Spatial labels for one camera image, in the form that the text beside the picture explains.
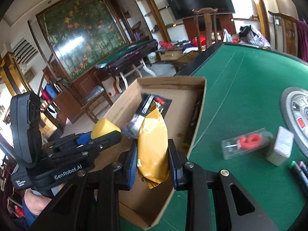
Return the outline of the person left hand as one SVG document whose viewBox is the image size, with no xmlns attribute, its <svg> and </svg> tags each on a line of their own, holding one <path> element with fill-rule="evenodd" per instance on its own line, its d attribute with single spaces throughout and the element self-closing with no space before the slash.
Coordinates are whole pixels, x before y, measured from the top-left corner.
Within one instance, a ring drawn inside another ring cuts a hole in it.
<svg viewBox="0 0 308 231">
<path fill-rule="evenodd" d="M 46 206 L 51 202 L 51 198 L 46 196 L 39 196 L 27 189 L 24 193 L 24 209 L 28 209 L 34 215 L 40 215 Z"/>
</svg>

